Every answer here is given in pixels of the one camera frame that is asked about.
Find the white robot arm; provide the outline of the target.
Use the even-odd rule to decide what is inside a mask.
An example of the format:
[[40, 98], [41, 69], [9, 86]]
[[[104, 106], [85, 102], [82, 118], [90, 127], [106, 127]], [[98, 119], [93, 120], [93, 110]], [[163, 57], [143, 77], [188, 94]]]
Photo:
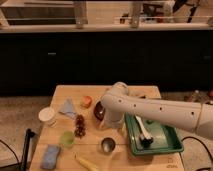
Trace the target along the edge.
[[104, 122], [108, 127], [120, 128], [124, 115], [132, 114], [213, 140], [213, 105], [132, 97], [123, 82], [115, 83], [100, 102], [106, 110]]

